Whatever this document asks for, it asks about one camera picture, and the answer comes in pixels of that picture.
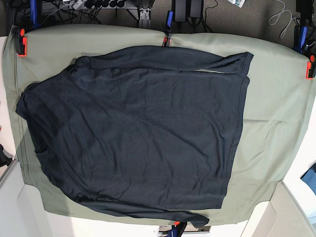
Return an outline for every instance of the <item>black device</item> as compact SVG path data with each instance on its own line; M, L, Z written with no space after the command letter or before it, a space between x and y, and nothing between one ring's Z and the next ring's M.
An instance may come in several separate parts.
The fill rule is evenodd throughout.
M307 20L310 26L313 24L313 2L314 0L296 0L296 11L301 13L301 23L305 24Z
M84 3L84 5L86 6L86 8L89 8L89 9L91 9L93 6L94 6L94 4L97 2L97 0L88 0L88 1L86 1L85 3Z
M12 162L12 158L7 157L3 152L3 146L0 144L0 167L9 166Z
M127 0L118 1L117 6L118 6L118 7L124 7L126 1L127 1Z
M110 1L110 7L116 7L117 3L118 3L118 0Z
M108 7L109 6L109 2L110 2L110 0L103 0L102 1L102 6L103 7Z
M167 235L166 237L181 237L187 225L187 222L179 222L177 225L171 226L170 231L162 232L162 234Z
M188 6L187 6L188 17L198 18L198 19L202 18L203 5L204 5L203 0L188 0Z
M102 5L102 0L97 0L94 4L96 8L99 8Z
M187 21L187 0L172 0L174 22Z

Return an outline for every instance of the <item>sage green cloth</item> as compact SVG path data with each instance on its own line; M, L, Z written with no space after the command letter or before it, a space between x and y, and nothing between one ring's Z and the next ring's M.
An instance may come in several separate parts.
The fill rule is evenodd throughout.
M45 210L95 220L170 224L167 220L105 215L68 199L43 174L27 123L15 113L17 99L27 85L56 75L76 58L107 54L129 46L162 45L164 33L104 25L64 25L35 30L26 37L27 57L16 56L12 35L7 40L4 83L24 180L39 189ZM246 51L254 55L248 73L250 85L243 132L222 208L192 211L207 216L209 225L244 221L256 204L270 200L277 182L290 168L307 130L316 93L315 82L305 79L308 58L271 42L222 34L174 34L171 46L224 57Z

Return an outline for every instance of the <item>orange clamp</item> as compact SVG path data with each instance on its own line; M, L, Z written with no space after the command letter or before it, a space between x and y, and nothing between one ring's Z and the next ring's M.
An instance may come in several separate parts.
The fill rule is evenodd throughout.
M306 79L308 80L313 80L313 77L309 77L309 74L310 74L310 70L312 69L312 63L315 63L315 56L312 55L310 57L310 62L307 63L307 69L306 69Z
M26 55L27 55L27 44L28 44L28 39L26 37L22 38L22 44L24 45L24 54L18 54L18 56L19 57L26 57Z

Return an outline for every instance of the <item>black cable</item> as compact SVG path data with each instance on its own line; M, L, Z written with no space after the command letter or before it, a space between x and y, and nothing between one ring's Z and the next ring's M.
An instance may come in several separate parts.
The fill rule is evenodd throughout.
M99 14L100 11L101 11L101 8L95 10L94 19L93 19L93 21L94 21L93 23L94 23L94 24L95 24L95 21L96 21L96 19L97 19L97 15Z
M77 20L76 20L76 23L78 23L78 20L79 20L79 24L80 24L80 22L81 22L81 18L82 18L82 10L80 11L80 20L79 20L79 17L77 18Z
M93 11L91 11L89 14L90 14L90 17L91 17L91 22L90 22L90 24L92 23L92 21L93 21L93 23L95 24L95 18L94 18L94 16L95 16L95 14L97 13L97 8L95 8Z
M92 11L90 11L90 12L88 13L88 17L90 18L90 20L88 21L88 24L91 24L92 21L95 20L93 12L96 11L96 10L97 10L97 9L95 8L95 9L93 9Z
M69 16L68 16L68 20L69 20L69 21L70 21L70 16L71 16L71 15L69 14Z
M202 22L202 19L200 18L200 19L198 20L198 22L197 22L197 18L195 18L195 17L190 17L190 18L191 18L191 21L192 21L192 22L189 21L189 18L188 18L187 22L188 22L188 24L189 24L190 26L193 27L194 33L196 33L196 32L197 32L197 26Z
M53 4L57 9L59 8L59 5L57 4L57 0L55 0L55 2L49 1L51 4ZM65 24L64 19L61 17L61 14L59 12L59 10L57 11L57 16L59 17L60 21Z
M209 27L209 25L207 25L207 23L203 19L202 19L202 24L204 25L205 29L208 28L211 33L214 33L214 31Z
M213 33L213 30L212 30L212 29L208 26L208 24L207 24L207 10L208 10L208 9L213 9L213 8L217 7L218 2L217 2L217 0L214 0L214 1L216 2L216 5L215 5L215 6L209 6L209 7L207 7L207 8L205 9L205 19L203 20L204 22L202 23L202 24L205 25L205 28L207 27L207 28L211 31L211 33Z
M88 16L88 11L89 11L89 10L86 10L86 11L83 11L83 10L82 10L82 15L84 15L85 17L88 17L88 18L89 18L89 16Z
M179 33L181 33L182 22L177 22Z
M17 24L16 24L16 17L17 17L17 14L18 14L18 9L17 9L17 8L14 8L14 9L13 9L13 24L14 24L14 25L17 25Z
M92 17L91 17L91 15L90 15L90 13L93 12L93 11L94 11L94 9L92 9L91 11L89 11L89 12L87 13L87 17L89 18L87 24L90 24L90 23L92 22L92 20L93 20Z
M73 19L75 19L75 18L77 18L77 17L78 17L78 16L77 16L76 14L73 14L72 17L71 17L70 19L65 20L65 22L66 22L66 21L70 21L71 24L72 24Z
M99 12L101 11L101 9L102 9L102 8L100 8L100 9L98 10L98 12L96 13L96 15L94 16L95 19L98 20L98 22L99 22L100 25L102 24L102 22L97 18L97 15L99 15Z
M17 12L25 12L28 8L30 8L30 0L23 0L21 1L21 5L13 4L11 7L15 8Z
M315 32L315 29L316 29L316 27L314 27L314 28L313 28L313 30L312 30L312 32L311 32L311 34L310 34L310 36L307 38L308 40L310 40L310 39L311 39L311 37L313 36L313 34L314 34L314 32Z
M301 18L295 18L295 21L296 21L297 25L300 26L300 23L298 22L298 20L301 21Z
M29 15L31 13L31 10L29 9L29 8L25 8L24 10L23 10L23 15L25 15L25 16L27 16L27 15Z
M90 20L92 19L94 19L94 16L91 16L90 14L91 14L91 12L90 13L87 13L87 12L83 12L83 14L84 15L86 15ZM95 18L95 21L97 22L97 23L99 23L100 25L102 24L102 22L96 17Z
M72 18L71 18L70 24L73 23L73 19L74 19L74 18L77 18L77 15L76 15L76 17L72 17Z

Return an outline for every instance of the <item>electrical cord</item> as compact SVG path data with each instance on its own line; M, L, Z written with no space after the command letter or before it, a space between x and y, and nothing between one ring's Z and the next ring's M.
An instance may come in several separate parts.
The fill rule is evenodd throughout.
M311 32L311 34L310 34L310 36L307 38L308 40L310 40L310 39L312 38L312 36L313 36L314 32L315 32L315 27L313 28L313 30L312 30L312 32Z
M82 18L82 12L83 12L83 10L81 10L81 11L80 11L80 19L79 19L79 24L81 23L81 18Z
M102 9L102 8L99 8L99 10L95 12L95 14L94 14L95 21L97 20L97 15L98 15L99 12L101 11L101 9Z
M69 6L69 5L72 5L72 3L70 3L70 4L65 4L65 5L63 5L62 7L58 8L57 10L53 11L51 14L49 14L49 15L43 20L42 24L44 24L44 22L46 21L46 19L47 19L48 17L50 17L52 14L54 14L54 13L57 12L58 10L60 10L60 9L62 9L62 8L64 8L64 7L66 7L66 6Z
M297 24L298 26L300 26L301 18L295 18L295 21L296 21L296 24Z
M203 25L203 27L204 27L205 32L207 32L206 28L208 28L211 33L214 33L213 30L212 30L212 29L209 27L209 25L207 24L207 10L208 10L208 9L213 9L213 8L217 7L217 5L218 5L218 1L217 1L217 0L214 0L214 2L216 3L215 6L209 6L209 7L207 7L207 8L205 9L205 19L204 19L204 20L202 19L202 21L201 21L201 22L202 22L202 25Z
M100 9L95 8L94 15L92 16L92 18L93 18L93 23L94 23L94 24L95 24L95 22L96 22L97 15L99 14L100 11L101 11L101 8L100 8Z
M62 9L60 7L60 3L57 3L57 0L44 0L43 2L51 3L57 8L57 16L59 17L59 20L62 24L65 24L67 21L70 21L72 23L73 19L77 18L78 16L74 13L75 10L73 9ZM64 20L60 14L60 12L64 12L69 15L69 18L67 20Z
M315 10L314 10L314 1L315 1L315 0L312 1L312 6L313 6L313 7L312 7L312 14L314 14L314 12L315 12ZM312 23L312 26L314 27L313 18L311 19L311 23Z
M194 28L194 33L196 33L197 26L202 22L202 19L200 18L197 22L197 18L195 17L190 17L190 18L191 18L192 23L189 21L189 18L188 18L188 24Z
M281 3L283 4L283 9L282 9L282 11L280 11L279 13L277 13L277 14L275 14L275 15L273 15L273 16L271 16L271 17L269 18L268 23L269 23L270 26L275 25L275 24L278 22L280 16L281 16L283 13L285 13L285 12L289 12L289 13L290 13L290 16L291 16L291 19L290 19L289 23L285 26L285 28L284 28L284 29L281 31L281 33L280 33L279 38L280 38L280 39L283 39L284 36L285 36L285 33L286 33L286 31L287 31L287 28L291 25L292 21L295 20L295 21L297 22L297 20L296 20L295 17L292 16L292 12L291 12L290 10L286 10L286 9L285 9L285 3L284 3L284 2L282 2L281 0L275 0L275 1L281 2Z
M177 27L178 27L179 33L181 33L182 22L177 22Z
M308 47L312 47L315 43L316 43L316 41L314 41L313 43L309 44Z
M28 7L26 7L24 10L23 10L23 15L25 15L25 16L27 16L27 15L29 15L31 13L31 10L28 8Z
M90 11L89 13L87 13L87 17L90 19L90 20L88 21L88 24L91 24L92 21L95 21L95 22L99 23L100 25L102 24L101 21L96 17L96 16L99 14L99 11L100 11L101 9L99 9L98 12L97 12L97 10L98 10L98 9L95 8L95 9L93 9L92 11Z
M97 18L97 17L94 17L94 15L91 15L92 11L90 11L89 13L87 13L88 11L86 12L82 12L83 15L85 15L86 17L88 17L90 20L95 20L98 24L102 24L102 22Z

